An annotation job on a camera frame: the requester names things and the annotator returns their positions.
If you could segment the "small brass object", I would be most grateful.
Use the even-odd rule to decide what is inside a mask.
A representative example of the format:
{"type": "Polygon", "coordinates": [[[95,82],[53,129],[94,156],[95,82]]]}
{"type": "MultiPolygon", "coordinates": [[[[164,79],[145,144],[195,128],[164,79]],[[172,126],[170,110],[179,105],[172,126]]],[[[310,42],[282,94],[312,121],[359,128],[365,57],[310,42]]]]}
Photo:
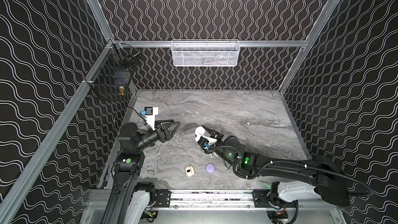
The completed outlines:
{"type": "Polygon", "coordinates": [[[125,87],[124,86],[119,87],[119,95],[120,96],[124,96],[125,95],[125,87]]]}

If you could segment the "white round charging case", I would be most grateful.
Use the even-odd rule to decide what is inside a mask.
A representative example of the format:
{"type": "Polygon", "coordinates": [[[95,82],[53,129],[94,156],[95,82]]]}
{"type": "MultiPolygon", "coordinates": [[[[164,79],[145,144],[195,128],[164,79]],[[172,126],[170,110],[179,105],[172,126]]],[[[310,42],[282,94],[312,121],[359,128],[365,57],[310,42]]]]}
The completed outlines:
{"type": "Polygon", "coordinates": [[[195,135],[196,136],[203,136],[206,133],[206,130],[204,129],[203,126],[199,126],[195,130],[195,135]]]}

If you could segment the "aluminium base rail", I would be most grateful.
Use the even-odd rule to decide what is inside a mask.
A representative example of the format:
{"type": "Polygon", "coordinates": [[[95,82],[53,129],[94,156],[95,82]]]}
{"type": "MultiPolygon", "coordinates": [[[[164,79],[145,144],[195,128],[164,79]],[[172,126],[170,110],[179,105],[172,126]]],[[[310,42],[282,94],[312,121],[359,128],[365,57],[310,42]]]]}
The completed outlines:
{"type": "MultiPolygon", "coordinates": [[[[171,192],[169,207],[151,207],[150,210],[179,211],[259,211],[276,210],[273,208],[256,208],[252,196],[253,190],[168,190],[171,192]]],[[[85,211],[104,211],[110,190],[94,190],[89,196],[85,211]]],[[[298,209],[304,211],[331,211],[336,207],[320,199],[300,200],[298,209]]]]}

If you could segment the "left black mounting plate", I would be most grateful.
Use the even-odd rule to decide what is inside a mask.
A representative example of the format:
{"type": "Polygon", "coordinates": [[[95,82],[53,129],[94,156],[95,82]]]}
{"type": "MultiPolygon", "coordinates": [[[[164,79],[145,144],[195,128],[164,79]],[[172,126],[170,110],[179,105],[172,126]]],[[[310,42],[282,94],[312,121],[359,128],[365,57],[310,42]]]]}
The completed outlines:
{"type": "Polygon", "coordinates": [[[171,192],[168,190],[138,190],[134,192],[133,197],[133,206],[135,207],[169,207],[171,192]]]}

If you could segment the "beige charging case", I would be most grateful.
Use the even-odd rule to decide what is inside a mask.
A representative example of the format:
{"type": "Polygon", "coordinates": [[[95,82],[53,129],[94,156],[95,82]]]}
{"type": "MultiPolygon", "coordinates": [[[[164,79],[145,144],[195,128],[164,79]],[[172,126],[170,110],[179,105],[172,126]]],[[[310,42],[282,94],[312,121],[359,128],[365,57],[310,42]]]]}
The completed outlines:
{"type": "Polygon", "coordinates": [[[188,166],[185,168],[185,173],[187,177],[193,177],[195,175],[195,171],[193,166],[188,166]]]}

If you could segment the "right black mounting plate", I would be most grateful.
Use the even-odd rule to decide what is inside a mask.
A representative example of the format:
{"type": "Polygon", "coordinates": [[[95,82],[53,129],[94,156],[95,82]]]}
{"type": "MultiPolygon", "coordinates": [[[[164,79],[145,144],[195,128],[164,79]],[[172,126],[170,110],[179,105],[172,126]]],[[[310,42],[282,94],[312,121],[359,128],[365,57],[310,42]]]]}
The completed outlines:
{"type": "Polygon", "coordinates": [[[276,193],[271,193],[269,190],[254,190],[252,196],[256,208],[273,208],[280,210],[285,207],[296,207],[294,201],[286,202],[276,196],[276,193]]]}

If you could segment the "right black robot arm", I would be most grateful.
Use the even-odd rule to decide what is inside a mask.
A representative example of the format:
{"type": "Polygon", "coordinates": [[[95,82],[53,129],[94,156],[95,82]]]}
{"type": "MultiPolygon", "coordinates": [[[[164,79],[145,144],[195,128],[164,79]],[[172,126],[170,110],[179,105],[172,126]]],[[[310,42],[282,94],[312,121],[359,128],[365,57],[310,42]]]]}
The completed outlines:
{"type": "Polygon", "coordinates": [[[223,134],[203,125],[195,130],[195,141],[206,154],[215,153],[233,173],[242,179],[277,177],[286,183],[273,182],[268,192],[269,203],[280,208],[282,203],[321,199],[335,206],[349,206],[350,197],[367,198],[373,189],[348,176],[332,160],[315,156],[312,160],[277,159],[249,152],[235,136],[223,134]]]}

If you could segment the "black mounting plate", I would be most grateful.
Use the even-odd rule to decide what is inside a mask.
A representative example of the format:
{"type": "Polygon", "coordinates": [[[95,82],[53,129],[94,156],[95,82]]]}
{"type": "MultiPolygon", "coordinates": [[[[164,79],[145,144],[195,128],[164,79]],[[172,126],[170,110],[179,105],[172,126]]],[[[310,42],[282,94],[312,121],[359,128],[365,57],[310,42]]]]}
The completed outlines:
{"type": "Polygon", "coordinates": [[[133,206],[135,207],[169,207],[171,192],[168,190],[138,190],[134,192],[133,197],[133,206]]]}
{"type": "Polygon", "coordinates": [[[273,208],[280,210],[285,207],[296,207],[294,201],[286,202],[276,196],[276,193],[271,193],[269,190],[254,190],[252,196],[256,208],[273,208]]]}

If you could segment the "purple round charging case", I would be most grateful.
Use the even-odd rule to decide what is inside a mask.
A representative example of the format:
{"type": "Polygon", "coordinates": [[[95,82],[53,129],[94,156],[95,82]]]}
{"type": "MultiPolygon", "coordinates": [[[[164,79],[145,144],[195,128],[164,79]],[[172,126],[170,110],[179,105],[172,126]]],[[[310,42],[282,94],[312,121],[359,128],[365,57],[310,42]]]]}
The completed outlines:
{"type": "Polygon", "coordinates": [[[215,172],[215,166],[212,163],[209,163],[206,165],[205,170],[207,173],[214,173],[215,172]]]}

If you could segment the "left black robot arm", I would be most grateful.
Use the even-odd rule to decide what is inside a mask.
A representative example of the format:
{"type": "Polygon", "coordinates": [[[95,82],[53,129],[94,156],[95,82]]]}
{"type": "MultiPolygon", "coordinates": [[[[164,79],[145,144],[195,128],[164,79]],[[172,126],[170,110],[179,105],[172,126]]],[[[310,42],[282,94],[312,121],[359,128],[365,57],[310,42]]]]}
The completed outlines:
{"type": "Polygon", "coordinates": [[[154,130],[140,129],[133,122],[121,127],[118,135],[121,151],[114,161],[114,184],[101,223],[124,223],[144,164],[144,150],[156,142],[170,141],[179,127],[180,122],[173,119],[156,121],[154,130]]]}

